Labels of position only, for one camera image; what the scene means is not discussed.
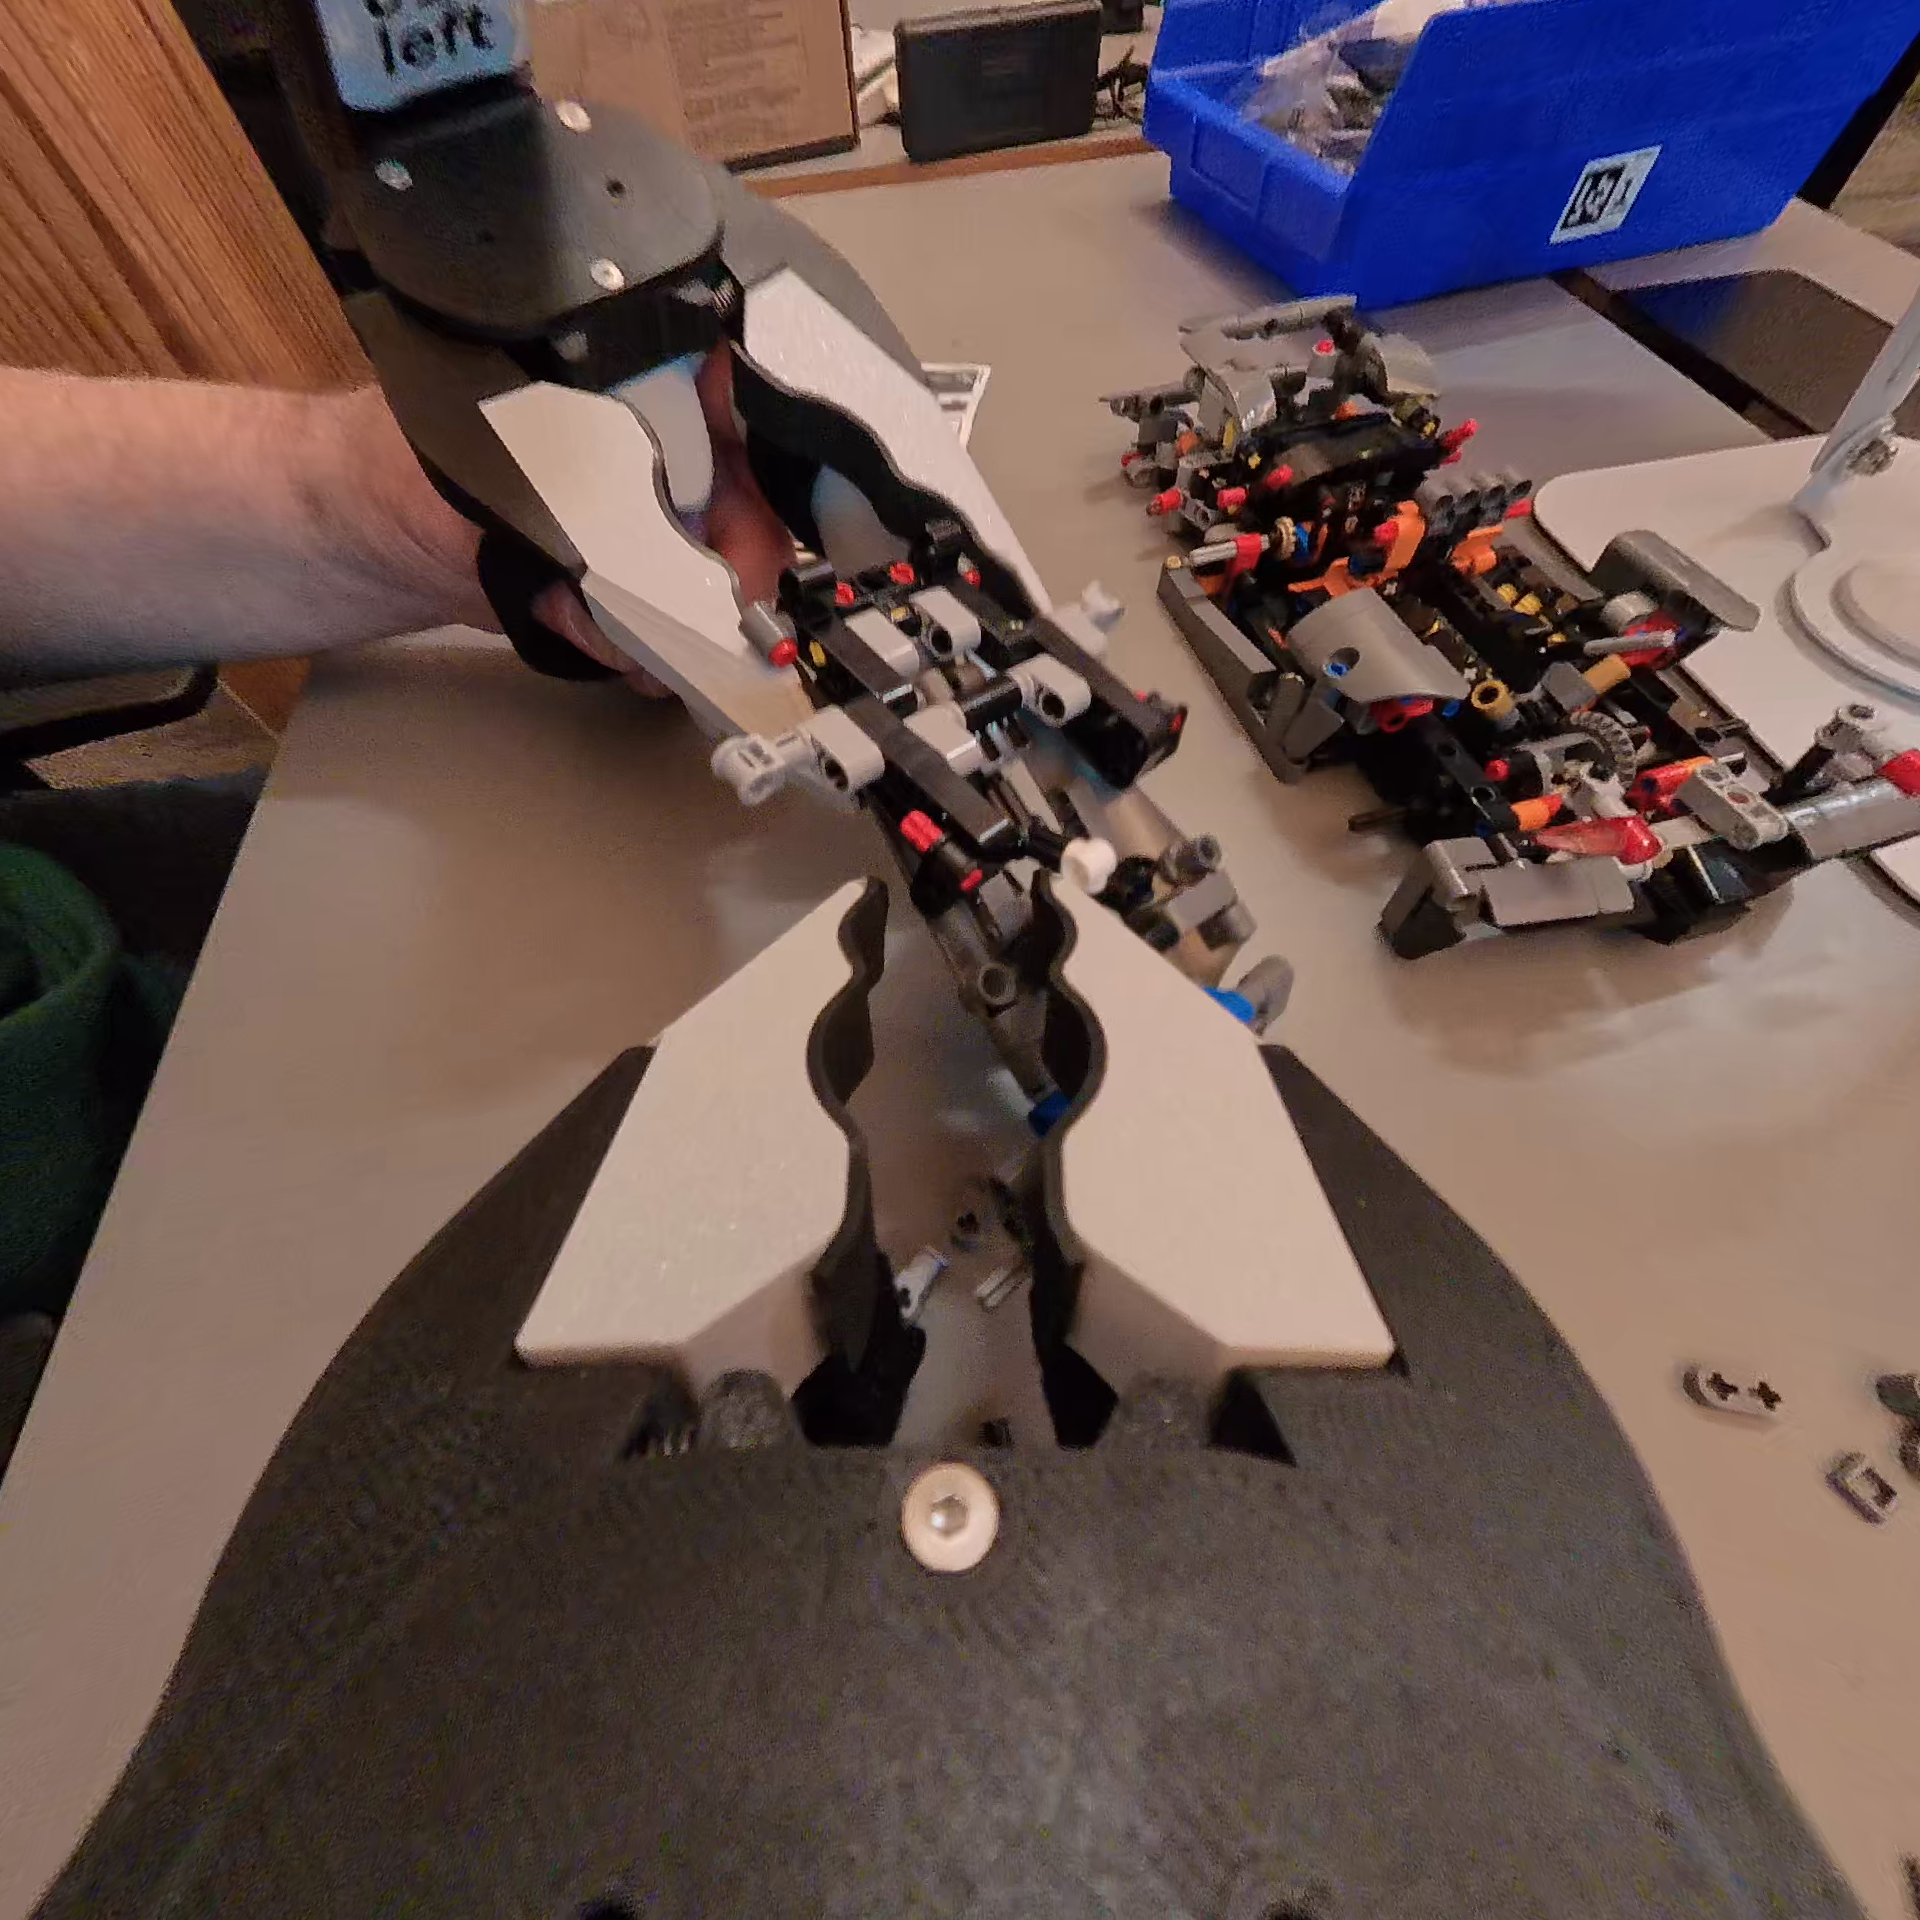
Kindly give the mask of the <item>brown cardboard box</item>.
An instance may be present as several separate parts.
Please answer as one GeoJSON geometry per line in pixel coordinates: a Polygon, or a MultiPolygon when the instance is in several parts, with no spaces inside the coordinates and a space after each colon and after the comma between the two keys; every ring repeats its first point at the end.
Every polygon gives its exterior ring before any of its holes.
{"type": "Polygon", "coordinates": [[[707,160],[858,147],[843,3],[539,3],[525,27],[546,101],[623,112],[707,160]]]}

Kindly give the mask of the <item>small lego gearbox assembly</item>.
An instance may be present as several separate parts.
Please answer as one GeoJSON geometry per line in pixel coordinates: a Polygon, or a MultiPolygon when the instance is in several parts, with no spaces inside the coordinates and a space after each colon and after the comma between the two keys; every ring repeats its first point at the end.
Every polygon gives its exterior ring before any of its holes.
{"type": "Polygon", "coordinates": [[[1021,614],[951,518],[900,559],[845,573],[803,549],[741,627],[807,694],[774,734],[735,731],[714,772],[746,804],[789,787],[863,812],[967,1012],[1021,1092],[1050,1099],[1041,877],[1069,885],[1262,1035],[1287,1007],[1281,957],[1228,981],[1255,934],[1219,840],[1142,790],[1186,709],[1107,663],[1119,606],[1092,587],[1021,614]]]}

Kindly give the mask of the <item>person's green shirt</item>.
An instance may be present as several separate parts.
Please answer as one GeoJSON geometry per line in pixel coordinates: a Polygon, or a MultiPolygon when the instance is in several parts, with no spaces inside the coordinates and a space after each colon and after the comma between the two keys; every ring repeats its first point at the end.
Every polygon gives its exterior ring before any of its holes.
{"type": "Polygon", "coordinates": [[[95,896],[2,848],[2,1312],[55,1315],[98,1227],[124,1139],[107,1091],[124,948],[95,896]]]}

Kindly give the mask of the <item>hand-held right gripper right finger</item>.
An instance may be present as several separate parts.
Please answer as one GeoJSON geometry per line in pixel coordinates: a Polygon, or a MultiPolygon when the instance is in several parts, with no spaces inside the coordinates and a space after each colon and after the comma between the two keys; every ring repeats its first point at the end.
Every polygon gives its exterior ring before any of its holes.
{"type": "Polygon", "coordinates": [[[1111,1390],[1367,1371],[1396,1339],[1255,1030],[1068,882],[1036,893],[1042,1062],[1038,1336],[1111,1390]]]}

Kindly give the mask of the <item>large lego car chassis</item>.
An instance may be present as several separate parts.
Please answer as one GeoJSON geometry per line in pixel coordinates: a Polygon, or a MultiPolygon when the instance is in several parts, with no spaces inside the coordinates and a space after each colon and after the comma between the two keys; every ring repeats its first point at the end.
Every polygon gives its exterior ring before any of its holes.
{"type": "Polygon", "coordinates": [[[1102,398],[1173,550],[1159,602],[1283,779],[1349,764],[1412,846],[1379,931],[1415,960],[1591,923],[1660,943],[1916,840],[1916,742],[1835,700],[1797,755],[1697,658],[1761,606],[1653,531],[1578,559],[1531,479],[1459,469],[1431,359],[1349,294],[1181,327],[1102,398]]]}

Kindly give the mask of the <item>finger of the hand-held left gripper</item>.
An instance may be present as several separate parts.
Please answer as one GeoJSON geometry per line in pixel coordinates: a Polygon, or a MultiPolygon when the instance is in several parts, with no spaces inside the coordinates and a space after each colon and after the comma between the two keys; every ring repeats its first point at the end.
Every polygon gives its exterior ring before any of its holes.
{"type": "Polygon", "coordinates": [[[922,375],[795,272],[746,287],[733,398],[751,439],[839,472],[892,538],[951,531],[1020,618],[1051,611],[1023,547],[922,375]]]}
{"type": "Polygon", "coordinates": [[[588,611],[627,664],[710,739],[779,736],[810,718],[801,676],[741,629],[735,570],[701,543],[714,445],[693,381],[527,381],[481,413],[578,552],[588,611]]]}

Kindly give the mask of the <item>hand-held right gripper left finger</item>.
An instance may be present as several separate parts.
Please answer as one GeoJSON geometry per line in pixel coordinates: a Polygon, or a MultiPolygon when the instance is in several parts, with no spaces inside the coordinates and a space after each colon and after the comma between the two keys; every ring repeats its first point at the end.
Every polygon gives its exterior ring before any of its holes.
{"type": "Polygon", "coordinates": [[[524,1363],[649,1360],[695,1388],[863,1363],[890,1284],[847,1103],[873,1068],[887,900],[841,885],[659,1035],[521,1322],[524,1363]]]}

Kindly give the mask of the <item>black office chair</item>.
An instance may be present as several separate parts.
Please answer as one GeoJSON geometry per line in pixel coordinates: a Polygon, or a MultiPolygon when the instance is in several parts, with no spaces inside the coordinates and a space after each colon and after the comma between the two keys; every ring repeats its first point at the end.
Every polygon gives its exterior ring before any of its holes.
{"type": "Polygon", "coordinates": [[[217,685],[213,664],[172,664],[2,688],[2,794],[46,789],[39,759],[193,718],[217,685]]]}

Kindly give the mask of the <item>person's left hand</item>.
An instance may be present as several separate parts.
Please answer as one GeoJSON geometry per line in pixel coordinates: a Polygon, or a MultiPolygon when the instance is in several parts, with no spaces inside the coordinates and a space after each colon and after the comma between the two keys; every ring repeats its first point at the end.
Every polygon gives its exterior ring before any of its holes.
{"type": "MultiPolygon", "coordinates": [[[[749,470],[735,431],[729,359],[710,352],[693,388],[710,447],[705,543],[749,597],[766,597],[795,547],[749,470]]],[[[497,629],[477,583],[477,531],[426,477],[394,412],[371,387],[309,407],[301,501],[317,528],[316,604],[301,651],[342,650],[446,627],[497,629]]]]}

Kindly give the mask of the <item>black case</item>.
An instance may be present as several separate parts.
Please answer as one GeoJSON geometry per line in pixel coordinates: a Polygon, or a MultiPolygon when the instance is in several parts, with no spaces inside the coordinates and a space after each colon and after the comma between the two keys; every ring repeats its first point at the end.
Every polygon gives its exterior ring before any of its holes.
{"type": "Polygon", "coordinates": [[[1100,3],[902,18],[897,22],[902,156],[934,162],[1091,133],[1100,44],[1100,3]]]}

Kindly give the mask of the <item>blue plastic bin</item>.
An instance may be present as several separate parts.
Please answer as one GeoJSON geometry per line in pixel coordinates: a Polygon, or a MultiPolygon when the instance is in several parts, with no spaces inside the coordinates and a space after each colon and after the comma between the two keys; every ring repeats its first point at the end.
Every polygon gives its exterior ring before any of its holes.
{"type": "Polygon", "coordinates": [[[1303,296],[1415,304],[1766,229],[1916,44],[1916,3],[1459,7],[1354,166],[1242,112],[1370,4],[1163,4],[1142,110],[1169,191],[1303,296]]]}

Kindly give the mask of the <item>white book stand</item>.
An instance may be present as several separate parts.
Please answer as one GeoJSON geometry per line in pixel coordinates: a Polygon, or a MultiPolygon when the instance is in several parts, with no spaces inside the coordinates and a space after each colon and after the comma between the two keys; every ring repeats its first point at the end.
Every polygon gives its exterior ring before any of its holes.
{"type": "Polygon", "coordinates": [[[1709,640],[1685,674],[1778,768],[1852,703],[1916,748],[1918,451],[1894,423],[1916,395],[1916,328],[1913,304],[1825,439],[1578,470],[1539,496],[1572,557],[1638,528],[1757,608],[1753,630],[1709,640]]]}

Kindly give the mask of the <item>person's left forearm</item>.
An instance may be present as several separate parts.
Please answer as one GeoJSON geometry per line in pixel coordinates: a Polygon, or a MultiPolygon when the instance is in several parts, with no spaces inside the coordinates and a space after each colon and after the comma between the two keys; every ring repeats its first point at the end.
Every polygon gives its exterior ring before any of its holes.
{"type": "Polygon", "coordinates": [[[322,398],[2,372],[6,688],[359,632],[322,398]]]}

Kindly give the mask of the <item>clear plastic bags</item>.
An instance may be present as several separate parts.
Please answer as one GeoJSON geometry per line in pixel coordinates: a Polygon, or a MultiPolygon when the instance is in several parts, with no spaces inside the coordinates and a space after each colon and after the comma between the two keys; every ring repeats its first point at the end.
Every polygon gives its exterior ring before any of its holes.
{"type": "Polygon", "coordinates": [[[1433,21],[1483,3],[1380,3],[1358,14],[1322,8],[1239,85],[1236,116],[1293,150],[1351,175],[1433,21]]]}

